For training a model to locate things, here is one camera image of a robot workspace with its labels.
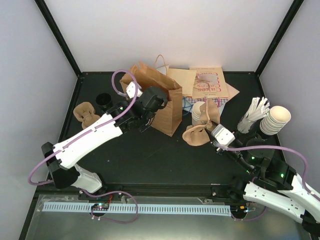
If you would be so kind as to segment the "brown paper bag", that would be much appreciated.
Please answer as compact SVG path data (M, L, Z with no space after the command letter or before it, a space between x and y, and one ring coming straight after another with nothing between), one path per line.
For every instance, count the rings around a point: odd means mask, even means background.
M143 92L140 102L148 110L155 110L151 126L168 135L173 136L182 122L182 86L169 77L169 71L161 73L144 62L133 65L129 73L120 80L125 91L129 84L136 79Z

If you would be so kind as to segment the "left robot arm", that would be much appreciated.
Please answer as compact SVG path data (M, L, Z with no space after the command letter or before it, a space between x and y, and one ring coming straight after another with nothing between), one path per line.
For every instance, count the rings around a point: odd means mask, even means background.
M73 137L55 145L47 142L41 148L49 156L47 167L57 189L76 187L103 199L108 192L103 180L77 163L102 144L131 131L147 129L158 110L168 103L166 93L148 87L138 97L120 101L109 108L96 122Z

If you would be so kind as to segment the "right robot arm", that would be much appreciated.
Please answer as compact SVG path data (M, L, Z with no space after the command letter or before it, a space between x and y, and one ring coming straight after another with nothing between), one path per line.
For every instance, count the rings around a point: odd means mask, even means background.
M293 167L276 158L276 149L267 147L267 139L257 133L248 137L227 133L211 135L210 140L219 155L228 156L250 175L248 180L232 179L227 188L230 200L259 203L292 218L311 235L320 235L319 193L303 184Z

